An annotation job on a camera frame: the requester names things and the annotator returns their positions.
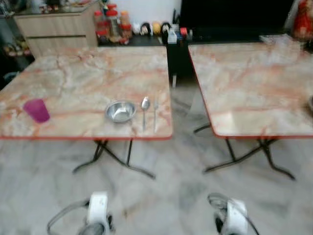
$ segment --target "marble pattern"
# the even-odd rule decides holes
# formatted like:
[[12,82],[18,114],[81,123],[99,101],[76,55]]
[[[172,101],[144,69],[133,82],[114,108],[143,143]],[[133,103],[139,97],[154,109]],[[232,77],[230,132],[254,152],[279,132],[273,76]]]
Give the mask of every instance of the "marble pattern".
[[[212,192],[244,200],[261,235],[312,235],[312,141],[271,145],[274,161],[289,168],[296,182],[272,171],[261,152],[202,175],[205,166],[230,160],[230,155],[225,141],[210,129],[193,134],[207,122],[200,97],[193,101],[198,110],[190,108],[195,93],[197,84],[172,90],[171,140],[133,143],[131,164],[155,172],[156,180],[121,167],[106,154],[73,175],[74,167],[90,159],[92,141],[0,141],[0,235],[45,235],[47,222],[58,211],[99,190],[109,194],[115,235],[217,235],[214,210],[206,200]],[[257,144],[231,141],[238,154]],[[126,158],[127,141],[109,144]],[[53,230],[77,234],[86,214],[85,209],[69,213]]]
[[313,137],[313,56],[261,43],[189,51],[217,136]]
[[[140,103],[145,96],[152,106],[144,131]],[[37,124],[22,109],[33,98],[45,101],[48,122]],[[105,108],[117,100],[136,104],[134,118],[125,124],[105,118]],[[0,138],[168,139],[172,132],[164,47],[51,50],[0,92]]]

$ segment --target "black wire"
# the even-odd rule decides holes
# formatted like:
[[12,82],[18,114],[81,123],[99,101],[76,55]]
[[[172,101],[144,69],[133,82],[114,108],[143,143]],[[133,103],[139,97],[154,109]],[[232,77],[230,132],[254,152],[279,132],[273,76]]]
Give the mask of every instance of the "black wire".
[[247,222],[251,225],[251,227],[253,228],[255,233],[257,235],[260,235],[258,230],[256,229],[254,223],[252,222],[252,220],[249,218],[249,216],[245,215],[245,212],[238,206],[238,204],[234,200],[232,200],[229,197],[226,197],[225,195],[223,195],[221,193],[214,192],[214,193],[209,194],[207,197],[207,200],[209,201],[210,204],[212,203],[212,199],[210,199],[210,197],[215,197],[215,198],[220,199],[220,200],[225,200],[226,202],[230,201],[236,207],[236,209],[240,212],[240,214],[247,220]]
[[74,209],[77,209],[77,208],[80,208],[80,207],[88,207],[89,205],[89,199],[88,200],[84,200],[84,201],[81,201],[81,202],[75,202],[67,207],[65,207],[63,210],[61,210],[59,213],[57,213],[56,216],[54,216],[47,224],[47,233],[48,235],[58,235],[57,233],[55,232],[52,232],[50,231],[51,229],[51,226],[56,222],[58,221],[61,217],[63,217],[66,213],[74,210]]

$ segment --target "marble floor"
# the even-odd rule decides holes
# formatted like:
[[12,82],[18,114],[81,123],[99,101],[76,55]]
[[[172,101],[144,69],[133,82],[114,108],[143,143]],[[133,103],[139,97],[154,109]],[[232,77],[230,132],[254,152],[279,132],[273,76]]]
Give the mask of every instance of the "marble floor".
[[[243,200],[261,235],[312,235],[313,140],[283,140],[271,147],[274,161],[288,168],[296,182],[272,171],[261,152],[203,175],[206,165],[230,156],[210,129],[193,134],[207,122],[201,102],[195,83],[179,84],[172,90],[173,138],[134,142],[132,164],[153,171],[155,181],[122,168],[106,154],[73,175],[74,167],[91,158],[91,141],[1,141],[0,235],[45,235],[58,211],[102,190],[109,194],[116,235],[216,235],[214,210],[206,200],[211,192]],[[232,143],[237,154],[256,144]],[[127,142],[110,146],[126,157]],[[53,230],[75,235],[86,214],[76,210]]]

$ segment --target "wooden cabinet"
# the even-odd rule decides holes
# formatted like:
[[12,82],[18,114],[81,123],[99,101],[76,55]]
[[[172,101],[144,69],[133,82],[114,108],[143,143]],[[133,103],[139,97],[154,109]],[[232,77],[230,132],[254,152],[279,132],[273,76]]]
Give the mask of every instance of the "wooden cabinet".
[[96,47],[93,13],[98,2],[81,12],[58,14],[22,14],[14,17],[34,57],[49,48]]

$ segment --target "black tv screen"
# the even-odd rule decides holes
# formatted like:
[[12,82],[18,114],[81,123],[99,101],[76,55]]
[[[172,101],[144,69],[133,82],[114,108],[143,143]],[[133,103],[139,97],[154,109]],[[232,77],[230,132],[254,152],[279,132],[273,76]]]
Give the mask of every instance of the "black tv screen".
[[180,26],[281,29],[293,0],[182,0]]

